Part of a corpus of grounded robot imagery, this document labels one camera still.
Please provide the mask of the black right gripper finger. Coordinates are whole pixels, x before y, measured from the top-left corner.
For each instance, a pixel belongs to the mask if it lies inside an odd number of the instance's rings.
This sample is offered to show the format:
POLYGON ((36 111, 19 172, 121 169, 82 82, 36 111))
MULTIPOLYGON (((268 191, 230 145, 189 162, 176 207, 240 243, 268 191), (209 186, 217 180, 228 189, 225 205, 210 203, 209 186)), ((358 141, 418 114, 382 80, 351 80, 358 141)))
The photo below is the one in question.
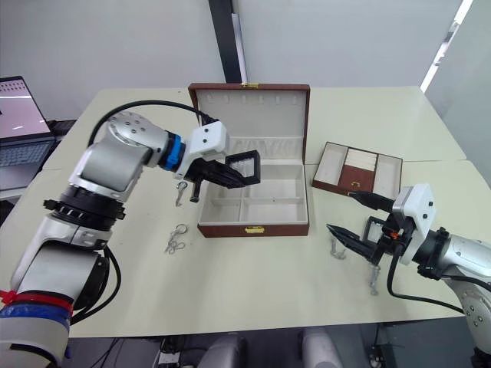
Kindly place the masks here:
POLYGON ((391 211, 394 205, 393 199, 372 192, 355 191, 349 192, 348 196, 373 210, 391 211))
POLYGON ((376 256, 376 245, 361 240, 359 235, 336 225, 326 225, 329 232, 346 248, 365 258, 373 265, 378 265, 380 259, 376 256))

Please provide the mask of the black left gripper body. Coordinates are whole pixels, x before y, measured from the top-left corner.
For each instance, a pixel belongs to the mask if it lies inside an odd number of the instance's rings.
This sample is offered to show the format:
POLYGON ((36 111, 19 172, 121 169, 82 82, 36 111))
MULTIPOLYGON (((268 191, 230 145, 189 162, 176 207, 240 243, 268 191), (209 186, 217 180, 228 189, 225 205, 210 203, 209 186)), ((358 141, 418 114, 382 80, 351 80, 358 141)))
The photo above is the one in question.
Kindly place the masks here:
POLYGON ((206 161, 203 158, 195 159, 184 176, 185 180, 193 184, 190 197, 191 202, 199 201, 201 185, 203 181, 211 182, 219 186, 226 186, 226 178, 223 172, 223 164, 216 161, 206 161))

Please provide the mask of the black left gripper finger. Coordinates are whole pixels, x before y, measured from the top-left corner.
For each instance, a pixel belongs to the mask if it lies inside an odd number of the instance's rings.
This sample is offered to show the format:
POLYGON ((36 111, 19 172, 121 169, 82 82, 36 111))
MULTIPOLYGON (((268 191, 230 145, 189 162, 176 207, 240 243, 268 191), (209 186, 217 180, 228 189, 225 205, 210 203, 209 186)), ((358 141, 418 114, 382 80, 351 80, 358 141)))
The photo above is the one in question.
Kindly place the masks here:
POLYGON ((243 181, 244 176, 232 167, 213 160, 209 162, 211 177, 219 181, 243 181))
POLYGON ((212 173, 208 175, 208 181, 227 189, 246 186, 245 179, 241 175, 229 175, 227 173, 212 173))

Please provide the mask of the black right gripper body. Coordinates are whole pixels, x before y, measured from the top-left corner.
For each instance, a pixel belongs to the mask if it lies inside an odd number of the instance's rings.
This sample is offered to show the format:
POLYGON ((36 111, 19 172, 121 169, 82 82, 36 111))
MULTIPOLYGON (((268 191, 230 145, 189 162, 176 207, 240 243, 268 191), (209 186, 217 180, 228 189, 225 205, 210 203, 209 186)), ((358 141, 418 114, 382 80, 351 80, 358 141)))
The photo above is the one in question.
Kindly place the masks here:
POLYGON ((371 263, 379 265, 384 254, 394 255, 403 254, 406 246, 404 237, 399 234, 400 226, 393 214, 389 214, 384 225, 382 226, 382 234, 376 243, 375 250, 371 256, 371 263))

